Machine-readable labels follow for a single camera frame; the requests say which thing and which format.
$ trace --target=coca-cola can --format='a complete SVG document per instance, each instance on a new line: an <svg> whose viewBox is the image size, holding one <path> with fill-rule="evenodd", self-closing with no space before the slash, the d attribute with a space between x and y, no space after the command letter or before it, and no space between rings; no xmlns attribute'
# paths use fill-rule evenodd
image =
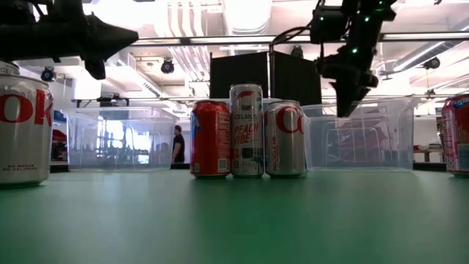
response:
<svg viewBox="0 0 469 264"><path fill-rule="evenodd" d="M48 179L52 103L45 82L0 75L0 187L35 186Z"/></svg>
<svg viewBox="0 0 469 264"><path fill-rule="evenodd" d="M262 88L236 84L229 91L232 120L231 166L234 177L264 174L264 113Z"/></svg>
<svg viewBox="0 0 469 264"><path fill-rule="evenodd" d="M20 68L12 62L0 61L0 74L20 75Z"/></svg>
<svg viewBox="0 0 469 264"><path fill-rule="evenodd" d="M469 95L446 99L441 114L446 170L469 176Z"/></svg>
<svg viewBox="0 0 469 264"><path fill-rule="evenodd" d="M197 101L191 112L191 174L225 178L229 174L229 139L226 103Z"/></svg>
<svg viewBox="0 0 469 264"><path fill-rule="evenodd" d="M265 111L265 172L300 177L306 172L303 110L297 101L270 103Z"/></svg>

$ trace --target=aluminum can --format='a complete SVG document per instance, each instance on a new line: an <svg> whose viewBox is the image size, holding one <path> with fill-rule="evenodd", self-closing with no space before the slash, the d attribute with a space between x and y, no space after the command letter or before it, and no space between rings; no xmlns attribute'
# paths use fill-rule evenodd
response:
<svg viewBox="0 0 469 264"><path fill-rule="evenodd" d="M235 177L264 174L264 112L262 88L236 84L229 91L232 121L231 168Z"/></svg>
<svg viewBox="0 0 469 264"><path fill-rule="evenodd" d="M441 114L446 170L469 176L469 95L448 98Z"/></svg>
<svg viewBox="0 0 469 264"><path fill-rule="evenodd" d="M12 62L0 61L0 74L20 75L20 68Z"/></svg>
<svg viewBox="0 0 469 264"><path fill-rule="evenodd" d="M53 98L45 82L0 75L0 186L35 186L48 179Z"/></svg>
<svg viewBox="0 0 469 264"><path fill-rule="evenodd" d="M265 122L265 171L271 177L299 177L306 172L303 110L297 101L270 103Z"/></svg>
<svg viewBox="0 0 469 264"><path fill-rule="evenodd" d="M191 174L225 178L229 174L229 139L226 103L197 101L191 112Z"/></svg>

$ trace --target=green table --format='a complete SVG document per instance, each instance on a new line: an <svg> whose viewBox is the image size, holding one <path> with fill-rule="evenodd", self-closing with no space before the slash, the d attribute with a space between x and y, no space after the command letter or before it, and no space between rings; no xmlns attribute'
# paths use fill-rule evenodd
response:
<svg viewBox="0 0 469 264"><path fill-rule="evenodd" d="M0 191L0 263L469 263L469 180L52 175Z"/></svg>

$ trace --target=red soda can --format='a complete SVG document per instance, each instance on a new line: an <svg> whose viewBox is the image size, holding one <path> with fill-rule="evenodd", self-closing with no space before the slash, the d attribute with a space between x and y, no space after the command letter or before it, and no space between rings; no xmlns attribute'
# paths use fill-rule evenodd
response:
<svg viewBox="0 0 469 264"><path fill-rule="evenodd" d="M45 82L0 74L0 188L48 179L53 98Z"/></svg>
<svg viewBox="0 0 469 264"><path fill-rule="evenodd" d="M303 110L297 101L269 103L264 116L265 172L300 177L306 172Z"/></svg>
<svg viewBox="0 0 469 264"><path fill-rule="evenodd" d="M229 110L224 102L200 100L191 113L191 174L225 178L229 174Z"/></svg>
<svg viewBox="0 0 469 264"><path fill-rule="evenodd" d="M441 117L446 170L456 177L468 177L469 95L446 99Z"/></svg>

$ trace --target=clear plastic bin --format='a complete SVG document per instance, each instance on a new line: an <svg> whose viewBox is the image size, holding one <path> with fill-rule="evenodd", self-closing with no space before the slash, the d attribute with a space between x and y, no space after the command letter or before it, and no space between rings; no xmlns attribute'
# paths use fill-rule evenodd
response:
<svg viewBox="0 0 469 264"><path fill-rule="evenodd" d="M348 118L304 106L306 163L318 169L412 169L415 98L366 100Z"/></svg>
<svg viewBox="0 0 469 264"><path fill-rule="evenodd" d="M67 113L69 169L170 169L177 118L153 107L71 109Z"/></svg>

